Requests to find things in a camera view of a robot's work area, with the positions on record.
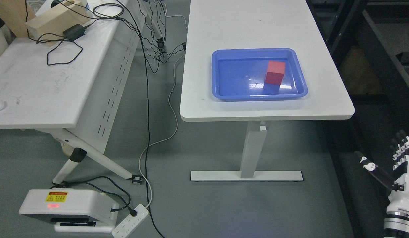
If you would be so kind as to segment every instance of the gray floor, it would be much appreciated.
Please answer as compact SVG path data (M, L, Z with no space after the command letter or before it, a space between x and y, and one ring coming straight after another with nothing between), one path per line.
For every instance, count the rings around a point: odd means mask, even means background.
M168 14L188 16L188 0L168 0ZM167 49L186 41L181 18L167 20ZM172 67L182 53L150 75L151 141L175 128L167 105ZM178 114L181 63L172 103ZM147 144L144 62L134 59L105 154L133 173ZM179 118L173 139L153 146L147 161L153 186L153 218L165 237L352 237L326 142L312 121L273 122L259 170L302 170L303 182L191 182L191 170L238 170L246 122L187 123ZM49 188L67 158L48 134L0 130L0 237L111 237L110 234L54 232L50 224L18 214L27 192ZM107 175L125 188L132 206L146 204L145 185L135 186L86 159L68 181ZM105 181L94 184L117 192ZM121 211L121 221L128 211ZM148 218L131 237L157 238Z

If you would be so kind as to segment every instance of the white folding table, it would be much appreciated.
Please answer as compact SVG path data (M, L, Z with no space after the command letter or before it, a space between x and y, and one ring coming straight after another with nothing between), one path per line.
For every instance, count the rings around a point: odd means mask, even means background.
M303 98L221 101L212 53L291 48L308 87ZM354 106L304 0L191 0L180 114L187 122L248 121L239 171L192 171L192 181L302 181L301 171L255 171L273 120L348 119Z
M142 29L147 9L138 1L121 0ZM38 14L47 10L47 0ZM89 0L90 9L105 0ZM102 7L115 15L120 9ZM122 17L132 22L127 11ZM47 66L52 47L28 38L16 39L0 57L0 128L34 128L47 132L124 179L133 175L103 155L139 43L137 33L117 20L98 20L76 40L82 53L70 64ZM79 51L64 43L50 54L51 63L68 62ZM68 160L53 183L61 183L78 163Z

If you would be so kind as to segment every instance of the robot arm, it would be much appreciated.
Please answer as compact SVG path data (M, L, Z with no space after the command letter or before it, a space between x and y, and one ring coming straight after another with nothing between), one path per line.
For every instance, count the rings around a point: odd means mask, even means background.
M360 164L391 191L384 219L384 238L409 238L409 136L400 131L392 142L393 160L396 161L392 176L362 153L356 152L356 155Z

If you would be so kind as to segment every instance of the power adapter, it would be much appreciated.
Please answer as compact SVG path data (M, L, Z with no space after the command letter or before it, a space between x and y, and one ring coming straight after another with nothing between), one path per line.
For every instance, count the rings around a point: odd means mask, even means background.
M63 33L68 40L73 42L76 39L82 37L84 35L84 31L85 31L84 26L80 24L75 24L74 26L65 30Z

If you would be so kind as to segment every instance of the yellow sticker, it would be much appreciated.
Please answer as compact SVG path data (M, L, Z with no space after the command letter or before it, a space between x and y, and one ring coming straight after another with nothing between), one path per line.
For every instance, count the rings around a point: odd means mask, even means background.
M49 192L45 202L65 202L67 194L67 192Z

